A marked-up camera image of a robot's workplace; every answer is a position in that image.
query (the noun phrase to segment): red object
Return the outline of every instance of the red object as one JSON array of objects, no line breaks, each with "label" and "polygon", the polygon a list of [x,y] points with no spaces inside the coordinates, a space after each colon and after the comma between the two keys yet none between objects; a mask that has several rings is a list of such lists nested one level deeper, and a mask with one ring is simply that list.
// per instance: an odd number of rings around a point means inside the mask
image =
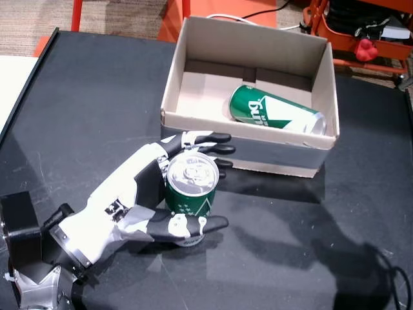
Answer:
[{"label": "red object", "polygon": [[[389,3],[389,0],[362,0],[369,3],[381,4]],[[400,5],[406,3],[406,0],[393,0],[392,5]],[[325,9],[328,0],[312,0],[310,6],[303,10],[304,24],[310,28],[313,36],[327,38],[331,43],[333,50],[344,50],[356,54],[357,61],[347,61],[344,59],[334,59],[334,64],[339,66],[365,68],[374,71],[390,72],[395,74],[403,74],[407,72],[406,60],[409,57],[413,46],[403,43],[393,43],[381,40],[373,40],[370,43],[361,44],[361,40],[348,34],[341,34],[330,29],[325,20]],[[410,23],[413,23],[413,17],[410,18]],[[367,63],[375,57],[385,57],[397,59],[401,63],[401,68],[387,67]]]},{"label": "red object", "polygon": [[[168,0],[157,39],[176,42],[183,24],[182,20],[189,16],[208,16],[216,13],[245,16],[254,12],[275,9],[276,2],[276,0]],[[276,12],[259,14],[249,20],[262,26],[276,27],[277,25]]]},{"label": "red object", "polygon": [[71,31],[79,31],[83,0],[73,0],[73,14]]},{"label": "red object", "polygon": [[182,0],[182,20],[191,15],[191,0]]},{"label": "red object", "polygon": [[33,57],[40,57],[40,54],[45,49],[47,42],[49,41],[50,37],[40,37],[39,42],[37,43],[36,49],[33,52]]},{"label": "red object", "polygon": [[379,52],[369,39],[361,39],[354,51],[359,61],[370,61],[377,57]]}]

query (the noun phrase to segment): robotic arm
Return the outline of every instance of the robotic arm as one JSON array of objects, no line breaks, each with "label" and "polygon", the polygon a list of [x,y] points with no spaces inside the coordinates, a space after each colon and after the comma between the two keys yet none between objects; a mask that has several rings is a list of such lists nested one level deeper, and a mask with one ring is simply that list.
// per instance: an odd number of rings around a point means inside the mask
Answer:
[{"label": "robotic arm", "polygon": [[[79,213],[64,204],[42,227],[28,193],[0,198],[0,220],[9,254],[9,273],[20,309],[74,309],[72,284],[123,240],[177,242],[228,226],[222,216],[197,217],[156,209],[164,198],[169,161],[183,151],[230,154],[220,145],[228,134],[184,132],[146,144],[90,195]],[[216,160],[220,177],[231,167]],[[19,214],[25,214],[25,220]]]}]

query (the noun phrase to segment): cardboard box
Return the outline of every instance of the cardboard box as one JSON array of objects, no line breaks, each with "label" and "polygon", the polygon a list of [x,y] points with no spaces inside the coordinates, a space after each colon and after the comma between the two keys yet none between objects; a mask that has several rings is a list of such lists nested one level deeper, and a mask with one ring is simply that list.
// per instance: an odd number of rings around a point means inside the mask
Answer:
[{"label": "cardboard box", "polygon": [[[234,121],[228,100],[252,85],[322,112],[324,136]],[[179,35],[161,106],[162,136],[183,130],[232,135],[234,167],[313,177],[339,136],[332,49],[326,39],[191,17]]]}]

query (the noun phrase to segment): aluminum can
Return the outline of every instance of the aluminum can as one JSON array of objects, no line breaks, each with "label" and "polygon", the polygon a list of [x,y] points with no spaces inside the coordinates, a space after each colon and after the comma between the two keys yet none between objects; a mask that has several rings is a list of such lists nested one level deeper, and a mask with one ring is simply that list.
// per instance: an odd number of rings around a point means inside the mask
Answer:
[{"label": "aluminum can", "polygon": [[246,85],[241,85],[232,94],[230,113],[244,123],[305,134],[325,134],[326,130],[322,113]]},{"label": "aluminum can", "polygon": [[[175,213],[208,216],[218,180],[218,167],[207,155],[199,152],[181,153],[172,159],[166,173],[166,205]],[[203,237],[187,238],[176,244],[190,247]]]}]

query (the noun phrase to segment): green can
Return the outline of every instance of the green can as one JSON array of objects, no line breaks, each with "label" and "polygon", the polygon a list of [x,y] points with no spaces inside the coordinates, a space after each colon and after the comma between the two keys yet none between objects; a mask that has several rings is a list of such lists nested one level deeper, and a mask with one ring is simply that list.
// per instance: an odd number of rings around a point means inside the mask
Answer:
[{"label": "green can", "polygon": [[326,130],[322,113],[246,85],[232,94],[230,112],[236,120],[249,124],[306,134],[324,134]]},{"label": "green can", "polygon": [[[191,151],[177,155],[170,162],[166,174],[165,201],[168,208],[175,213],[208,216],[218,180],[218,167],[207,155]],[[176,244],[189,247],[199,243],[203,237],[187,238]]]}]

